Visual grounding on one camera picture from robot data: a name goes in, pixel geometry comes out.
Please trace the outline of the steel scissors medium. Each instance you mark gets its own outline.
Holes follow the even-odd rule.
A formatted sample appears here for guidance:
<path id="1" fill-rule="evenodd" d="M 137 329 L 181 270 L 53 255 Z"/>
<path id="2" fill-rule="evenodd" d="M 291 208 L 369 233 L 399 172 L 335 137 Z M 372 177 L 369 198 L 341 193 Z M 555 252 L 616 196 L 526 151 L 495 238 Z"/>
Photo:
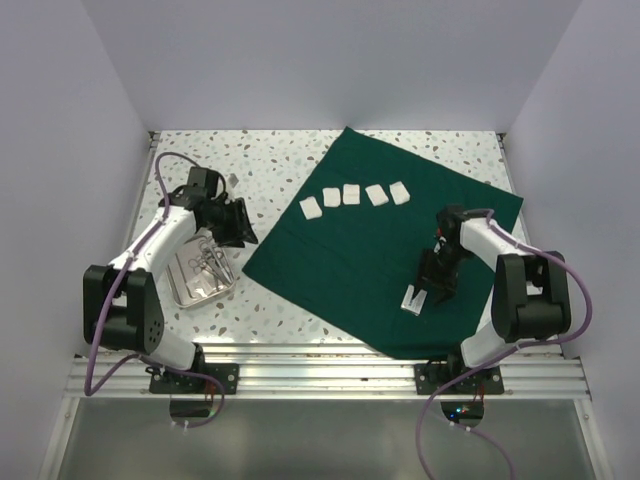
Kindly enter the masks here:
<path id="1" fill-rule="evenodd" d="M 215 266 L 213 267 L 213 274 L 225 284 L 231 285 L 235 280 L 235 275 L 231 269 L 225 251 L 218 246 L 210 247 L 209 251 L 210 257 L 215 263 Z"/>

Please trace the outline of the white sterile packet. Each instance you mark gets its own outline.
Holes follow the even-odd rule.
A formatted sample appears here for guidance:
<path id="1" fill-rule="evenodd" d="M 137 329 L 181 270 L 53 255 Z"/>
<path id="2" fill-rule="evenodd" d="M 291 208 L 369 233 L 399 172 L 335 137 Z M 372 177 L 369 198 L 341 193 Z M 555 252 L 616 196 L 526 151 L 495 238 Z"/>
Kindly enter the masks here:
<path id="1" fill-rule="evenodd" d="M 427 296 L 428 292 L 424 289 L 417 289 L 414 285 L 408 285 L 400 308 L 414 316 L 419 316 Z"/>

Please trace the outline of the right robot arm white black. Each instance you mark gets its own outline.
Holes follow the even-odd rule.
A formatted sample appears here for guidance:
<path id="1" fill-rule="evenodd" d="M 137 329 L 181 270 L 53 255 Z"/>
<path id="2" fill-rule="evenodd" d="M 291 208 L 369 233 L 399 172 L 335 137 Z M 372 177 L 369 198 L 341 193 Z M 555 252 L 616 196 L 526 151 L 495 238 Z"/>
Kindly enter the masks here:
<path id="1" fill-rule="evenodd" d="M 420 257 L 414 283 L 401 308 L 419 314 L 430 293 L 440 304 L 457 291 L 459 267 L 477 258 L 494 273 L 486 322 L 461 342 L 457 361 L 445 369 L 451 389 L 468 392 L 481 380 L 479 366 L 522 341 L 545 341 L 571 326 L 564 257 L 519 242 L 493 219 L 491 209 L 467 210 L 449 205 L 436 214 L 435 246 Z"/>

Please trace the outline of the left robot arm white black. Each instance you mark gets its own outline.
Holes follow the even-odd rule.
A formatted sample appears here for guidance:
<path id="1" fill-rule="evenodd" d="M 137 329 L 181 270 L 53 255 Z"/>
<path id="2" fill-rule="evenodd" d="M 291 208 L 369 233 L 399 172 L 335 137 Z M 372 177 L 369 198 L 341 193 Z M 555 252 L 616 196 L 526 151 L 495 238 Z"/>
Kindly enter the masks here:
<path id="1" fill-rule="evenodd" d="M 108 265 L 92 265 L 83 276 L 83 335 L 91 346 L 126 350 L 173 368 L 172 379 L 185 392 L 201 390 L 207 367 L 196 360 L 197 346 L 164 331 L 156 288 L 177 251 L 201 230 L 217 246 L 243 248 L 258 239 L 245 202 L 234 198 L 218 172 L 193 167 L 184 185 L 167 192 L 151 224 Z"/>

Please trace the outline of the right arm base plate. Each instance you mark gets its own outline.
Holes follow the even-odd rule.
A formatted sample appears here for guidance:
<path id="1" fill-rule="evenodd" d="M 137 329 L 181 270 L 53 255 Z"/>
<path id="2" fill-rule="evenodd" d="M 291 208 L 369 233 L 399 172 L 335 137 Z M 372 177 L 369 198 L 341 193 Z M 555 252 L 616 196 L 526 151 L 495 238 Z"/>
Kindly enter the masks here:
<path id="1" fill-rule="evenodd" d="M 418 395 L 431 395 L 438 388 L 468 371 L 466 367 L 432 361 L 413 365 L 414 384 Z M 484 369 L 459 380 L 444 391 L 444 395 L 501 395 L 505 392 L 499 367 Z"/>

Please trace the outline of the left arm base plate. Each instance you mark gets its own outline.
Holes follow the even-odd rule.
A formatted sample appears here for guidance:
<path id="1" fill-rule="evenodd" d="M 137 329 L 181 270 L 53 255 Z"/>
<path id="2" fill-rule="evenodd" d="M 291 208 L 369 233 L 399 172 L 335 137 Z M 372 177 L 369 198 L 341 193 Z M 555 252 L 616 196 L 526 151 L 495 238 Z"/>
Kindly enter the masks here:
<path id="1" fill-rule="evenodd" d="M 161 395 L 204 394 L 208 380 L 203 375 L 217 380 L 225 394 L 234 395 L 240 378 L 240 368 L 236 363 L 206 363 L 196 377 L 171 373 L 154 366 L 147 366 L 145 372 L 151 375 L 149 392 Z M 219 392 L 221 388 L 215 387 L 215 391 Z"/>

